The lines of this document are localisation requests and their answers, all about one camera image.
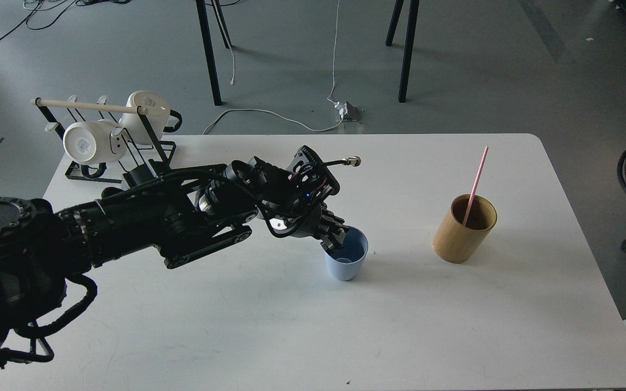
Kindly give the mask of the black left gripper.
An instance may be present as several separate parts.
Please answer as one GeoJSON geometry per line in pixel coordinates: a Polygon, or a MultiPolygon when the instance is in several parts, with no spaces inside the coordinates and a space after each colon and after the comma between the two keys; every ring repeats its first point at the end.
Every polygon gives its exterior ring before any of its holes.
{"type": "Polygon", "coordinates": [[[275,237],[312,237],[328,254],[335,253],[345,246],[347,226],[325,204],[340,192],[329,168],[357,167],[361,162],[358,156],[325,162],[308,146],[301,146],[286,168],[254,157],[248,162],[254,215],[266,221],[275,237]]]}

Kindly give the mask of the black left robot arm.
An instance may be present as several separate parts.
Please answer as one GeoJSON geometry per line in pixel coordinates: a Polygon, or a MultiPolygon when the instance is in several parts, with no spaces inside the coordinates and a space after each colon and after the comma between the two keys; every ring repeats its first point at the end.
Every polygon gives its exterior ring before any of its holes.
{"type": "Polygon", "coordinates": [[[41,198],[0,197],[0,367],[52,361],[47,337],[97,296],[86,273],[145,248],[176,269],[243,242],[260,218],[273,237],[345,250],[350,227],[325,204],[340,191],[329,168],[360,164],[325,162],[301,146],[284,169],[258,157],[177,169],[150,160],[124,174],[128,189],[60,211],[41,198]]]}

